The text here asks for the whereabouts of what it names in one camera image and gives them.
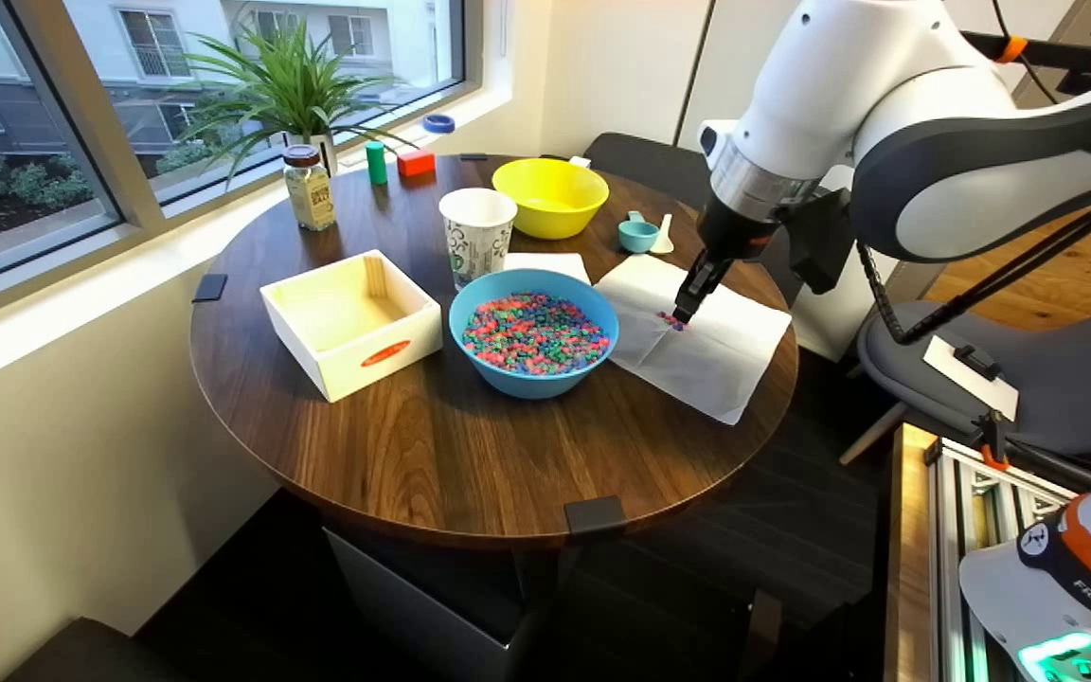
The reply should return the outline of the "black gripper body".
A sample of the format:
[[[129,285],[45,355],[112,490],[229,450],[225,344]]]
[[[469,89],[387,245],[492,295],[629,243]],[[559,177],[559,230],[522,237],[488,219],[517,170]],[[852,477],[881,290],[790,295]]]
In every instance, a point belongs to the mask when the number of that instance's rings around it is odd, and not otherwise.
[[[773,230],[777,230],[773,219],[739,216],[719,196],[713,196],[696,225],[700,254],[695,258],[681,290],[675,291],[670,317],[679,328],[691,328],[700,304],[719,290],[728,268],[742,258],[762,254]]]

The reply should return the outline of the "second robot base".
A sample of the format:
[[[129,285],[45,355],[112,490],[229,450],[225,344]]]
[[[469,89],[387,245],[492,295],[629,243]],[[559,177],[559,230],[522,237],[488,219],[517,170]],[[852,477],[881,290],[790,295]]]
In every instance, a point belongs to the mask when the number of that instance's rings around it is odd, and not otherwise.
[[[1028,682],[1091,682],[1091,493],[970,552],[960,591]]]

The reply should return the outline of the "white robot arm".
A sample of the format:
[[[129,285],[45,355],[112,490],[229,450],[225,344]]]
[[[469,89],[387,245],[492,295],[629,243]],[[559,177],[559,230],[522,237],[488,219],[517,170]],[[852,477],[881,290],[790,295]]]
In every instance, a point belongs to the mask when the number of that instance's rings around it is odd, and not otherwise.
[[[675,316],[786,243],[826,291],[857,245],[987,254],[1091,204],[1091,90],[1022,110],[941,0],[800,0],[718,144]]]

